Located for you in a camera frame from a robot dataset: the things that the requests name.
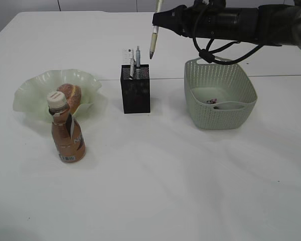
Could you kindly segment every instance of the bread roll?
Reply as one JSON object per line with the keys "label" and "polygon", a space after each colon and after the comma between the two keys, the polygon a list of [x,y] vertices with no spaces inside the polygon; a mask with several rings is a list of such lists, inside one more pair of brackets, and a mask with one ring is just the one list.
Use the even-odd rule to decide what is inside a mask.
{"label": "bread roll", "polygon": [[75,113],[76,109],[80,105],[81,89],[78,85],[63,84],[57,88],[57,91],[61,91],[65,94],[67,102],[70,107],[70,113]]}

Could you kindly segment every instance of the pen holder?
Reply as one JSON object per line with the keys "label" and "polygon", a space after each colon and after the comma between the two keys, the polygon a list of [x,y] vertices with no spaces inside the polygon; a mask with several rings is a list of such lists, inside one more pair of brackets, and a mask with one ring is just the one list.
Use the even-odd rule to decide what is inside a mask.
{"label": "pen holder", "polygon": [[121,66],[120,84],[124,113],[150,113],[149,65],[140,66],[139,79],[136,79],[136,76],[130,79],[129,72],[129,65]]}

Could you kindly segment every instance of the green glass bowl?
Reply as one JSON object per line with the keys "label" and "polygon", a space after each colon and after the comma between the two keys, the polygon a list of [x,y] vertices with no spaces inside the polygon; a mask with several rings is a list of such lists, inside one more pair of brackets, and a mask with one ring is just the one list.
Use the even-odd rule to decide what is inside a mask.
{"label": "green glass bowl", "polygon": [[74,116],[83,116],[93,105],[101,83],[91,74],[77,69],[50,70],[28,79],[15,92],[13,110],[26,112],[50,122],[47,94],[56,91],[62,84],[75,84],[81,88],[81,101]]}

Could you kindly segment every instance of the plastic bottle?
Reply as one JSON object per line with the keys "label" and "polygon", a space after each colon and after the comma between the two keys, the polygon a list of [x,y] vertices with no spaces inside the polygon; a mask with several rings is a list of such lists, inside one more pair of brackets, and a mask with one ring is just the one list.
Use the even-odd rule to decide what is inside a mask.
{"label": "plastic bottle", "polygon": [[52,137],[63,162],[77,162],[85,156],[86,146],[81,129],[70,113],[64,93],[55,91],[47,96],[49,113],[53,117]]}

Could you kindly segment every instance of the basket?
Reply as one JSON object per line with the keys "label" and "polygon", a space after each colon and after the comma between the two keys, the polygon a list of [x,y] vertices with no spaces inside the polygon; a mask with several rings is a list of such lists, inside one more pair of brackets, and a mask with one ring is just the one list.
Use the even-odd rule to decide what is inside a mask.
{"label": "basket", "polygon": [[[257,95],[238,65],[185,64],[184,91],[194,124],[206,130],[239,128],[251,114]],[[217,99],[215,104],[207,101]]]}

